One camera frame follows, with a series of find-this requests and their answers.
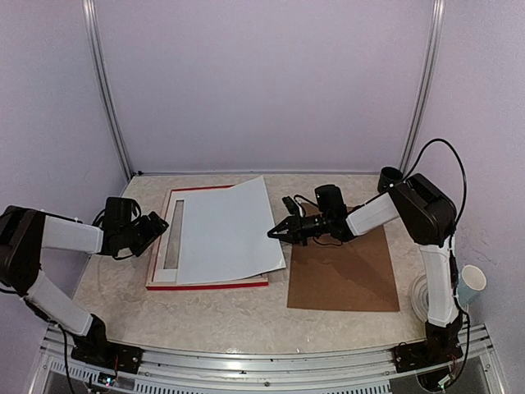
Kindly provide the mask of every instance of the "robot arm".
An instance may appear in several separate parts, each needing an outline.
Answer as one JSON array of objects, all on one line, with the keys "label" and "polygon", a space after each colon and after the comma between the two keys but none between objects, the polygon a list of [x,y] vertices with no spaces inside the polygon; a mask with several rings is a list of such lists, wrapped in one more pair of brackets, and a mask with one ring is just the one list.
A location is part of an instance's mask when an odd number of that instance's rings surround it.
[{"label": "robot arm", "polygon": [[452,201],[427,178],[417,174],[354,210],[347,217],[354,236],[401,217],[410,236],[419,244],[428,286],[428,322],[446,328],[459,314],[454,303],[457,285],[454,256]]},{"label": "robot arm", "polygon": [[401,218],[409,235],[419,244],[427,274],[427,340],[394,349],[399,372],[460,358],[458,332],[461,315],[454,302],[458,270],[454,257],[456,208],[426,177],[416,174],[392,186],[348,213],[340,189],[334,185],[315,190],[320,214],[301,216],[290,197],[283,201],[291,216],[268,232],[271,238],[306,245],[309,237],[330,234],[340,242],[353,240],[391,220]]},{"label": "robot arm", "polygon": [[41,269],[41,249],[141,255],[168,227],[155,212],[143,216],[132,199],[107,199],[101,228],[29,208],[10,206],[0,217],[0,282],[14,288],[42,319],[60,324],[73,336],[74,359],[136,373],[142,350],[109,342],[104,322],[56,287]]}]

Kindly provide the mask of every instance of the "brown cardboard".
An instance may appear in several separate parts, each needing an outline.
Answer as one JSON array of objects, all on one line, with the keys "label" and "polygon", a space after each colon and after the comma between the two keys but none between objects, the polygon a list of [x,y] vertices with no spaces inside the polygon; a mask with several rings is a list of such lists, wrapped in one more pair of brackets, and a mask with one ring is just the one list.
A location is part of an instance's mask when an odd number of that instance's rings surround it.
[{"label": "brown cardboard", "polygon": [[[308,214],[312,206],[304,205]],[[321,243],[338,243],[322,236]],[[378,227],[342,246],[294,245],[288,308],[398,312],[385,230]]]}]

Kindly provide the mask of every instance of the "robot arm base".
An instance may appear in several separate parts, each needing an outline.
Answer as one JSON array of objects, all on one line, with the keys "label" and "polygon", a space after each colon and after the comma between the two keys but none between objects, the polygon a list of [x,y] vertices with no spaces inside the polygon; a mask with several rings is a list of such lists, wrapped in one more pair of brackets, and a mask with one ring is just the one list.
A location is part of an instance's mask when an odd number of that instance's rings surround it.
[{"label": "robot arm base", "polygon": [[409,344],[400,344],[392,349],[395,370],[398,373],[414,371],[439,364],[446,364],[455,357],[463,357],[458,333],[462,327],[460,314],[445,328],[425,323],[427,339]]}]

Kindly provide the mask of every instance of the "marble table surface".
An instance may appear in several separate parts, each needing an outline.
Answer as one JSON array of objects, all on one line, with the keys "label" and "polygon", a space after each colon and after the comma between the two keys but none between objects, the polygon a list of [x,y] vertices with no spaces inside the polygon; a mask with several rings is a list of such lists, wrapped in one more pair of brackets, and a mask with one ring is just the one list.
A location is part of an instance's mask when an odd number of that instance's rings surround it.
[{"label": "marble table surface", "polygon": [[[161,211],[169,189],[234,185],[257,175],[136,176],[125,197],[144,213]],[[377,177],[364,175],[265,175],[276,222],[287,216],[281,198],[314,198],[319,185],[338,185],[347,205],[377,192]],[[139,258],[114,261],[93,256],[75,301],[107,325],[110,340],[177,350],[280,354],[352,350],[424,338],[412,311],[409,288],[423,272],[418,247],[400,219],[385,225],[401,311],[330,312],[286,308],[291,246],[283,245],[288,268],[270,273],[270,285],[218,291],[147,291],[151,248]]]}]

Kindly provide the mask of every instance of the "white paper sheet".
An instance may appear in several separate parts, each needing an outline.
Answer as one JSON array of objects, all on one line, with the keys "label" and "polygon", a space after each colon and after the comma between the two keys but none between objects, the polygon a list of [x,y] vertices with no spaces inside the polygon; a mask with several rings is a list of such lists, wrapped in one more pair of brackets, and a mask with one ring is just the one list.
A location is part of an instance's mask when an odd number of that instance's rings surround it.
[{"label": "white paper sheet", "polygon": [[177,283],[225,282],[285,268],[262,176],[185,197]]}]

